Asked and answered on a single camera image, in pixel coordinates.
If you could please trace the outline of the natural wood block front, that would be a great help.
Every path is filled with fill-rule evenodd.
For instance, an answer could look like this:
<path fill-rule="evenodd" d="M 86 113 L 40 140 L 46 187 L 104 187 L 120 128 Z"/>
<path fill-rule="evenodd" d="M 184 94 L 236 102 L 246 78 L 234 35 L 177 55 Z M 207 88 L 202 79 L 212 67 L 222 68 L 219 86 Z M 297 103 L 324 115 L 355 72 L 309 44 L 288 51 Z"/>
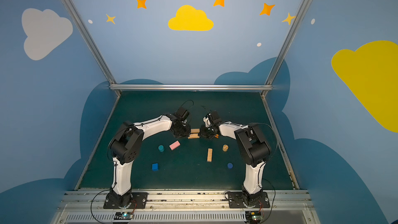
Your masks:
<path fill-rule="evenodd" d="M 199 135 L 197 133 L 189 135 L 188 139 L 199 139 Z"/>

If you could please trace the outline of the pink wood block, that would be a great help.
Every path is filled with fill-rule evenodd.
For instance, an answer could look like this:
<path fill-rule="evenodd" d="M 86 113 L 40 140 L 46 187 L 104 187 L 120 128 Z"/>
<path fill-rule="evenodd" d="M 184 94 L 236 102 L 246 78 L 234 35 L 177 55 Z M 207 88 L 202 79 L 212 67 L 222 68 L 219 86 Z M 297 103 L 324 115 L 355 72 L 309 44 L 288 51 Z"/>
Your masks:
<path fill-rule="evenodd" d="M 179 141 L 176 141 L 176 142 L 172 143 L 172 144 L 169 146 L 169 148 L 170 148 L 171 150 L 174 150 L 174 149 L 176 149 L 176 148 L 179 147 L 179 146 L 180 146 L 180 142 L 179 142 Z"/>

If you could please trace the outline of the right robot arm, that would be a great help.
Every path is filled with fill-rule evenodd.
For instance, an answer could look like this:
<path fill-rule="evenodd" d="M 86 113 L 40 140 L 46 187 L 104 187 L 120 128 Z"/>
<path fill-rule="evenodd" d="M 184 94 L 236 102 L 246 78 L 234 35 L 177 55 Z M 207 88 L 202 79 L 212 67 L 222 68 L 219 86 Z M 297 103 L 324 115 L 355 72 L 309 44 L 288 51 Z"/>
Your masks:
<path fill-rule="evenodd" d="M 262 187 L 263 170 L 271 157 L 272 149 L 261 128 L 255 124 L 242 125 L 222 121 L 216 111 L 203 118 L 199 136 L 212 139 L 217 135 L 235 139 L 240 155 L 246 163 L 245 180 L 242 185 L 243 205 L 255 207 L 265 197 Z"/>

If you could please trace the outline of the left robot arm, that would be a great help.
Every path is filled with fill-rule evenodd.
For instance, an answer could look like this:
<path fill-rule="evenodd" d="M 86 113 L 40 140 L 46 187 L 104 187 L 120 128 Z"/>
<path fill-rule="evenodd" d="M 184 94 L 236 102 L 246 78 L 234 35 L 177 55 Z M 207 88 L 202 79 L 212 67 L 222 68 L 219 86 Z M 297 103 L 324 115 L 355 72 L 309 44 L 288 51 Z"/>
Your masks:
<path fill-rule="evenodd" d="M 143 141 L 164 131 L 170 131 L 175 138 L 187 138 L 191 132 L 187 122 L 189 114 L 189 111 L 181 106 L 172 114 L 136 123 L 125 121 L 120 126 L 108 145 L 113 158 L 114 172 L 104 209 L 139 207 L 132 194 L 131 173 Z"/>

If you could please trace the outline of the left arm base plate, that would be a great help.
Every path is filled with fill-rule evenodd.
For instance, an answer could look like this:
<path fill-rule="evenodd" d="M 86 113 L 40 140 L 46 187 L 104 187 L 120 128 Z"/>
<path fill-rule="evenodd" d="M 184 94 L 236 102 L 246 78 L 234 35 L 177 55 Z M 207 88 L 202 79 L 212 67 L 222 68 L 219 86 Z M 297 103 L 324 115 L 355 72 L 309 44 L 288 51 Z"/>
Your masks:
<path fill-rule="evenodd" d="M 120 196 L 112 191 L 107 194 L 103 209 L 144 209 L 147 197 L 146 192 L 127 192 Z"/>

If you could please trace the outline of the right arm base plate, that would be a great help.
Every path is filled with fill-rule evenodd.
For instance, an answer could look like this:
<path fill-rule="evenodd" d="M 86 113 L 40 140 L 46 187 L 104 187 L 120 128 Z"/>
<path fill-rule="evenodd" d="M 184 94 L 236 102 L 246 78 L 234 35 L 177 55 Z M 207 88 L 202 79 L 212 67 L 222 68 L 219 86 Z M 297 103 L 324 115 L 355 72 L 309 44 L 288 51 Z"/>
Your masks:
<path fill-rule="evenodd" d="M 224 194 L 228 200 L 229 208 L 270 208 L 268 194 L 260 191 L 257 194 L 247 194 L 243 191 L 227 191 Z"/>

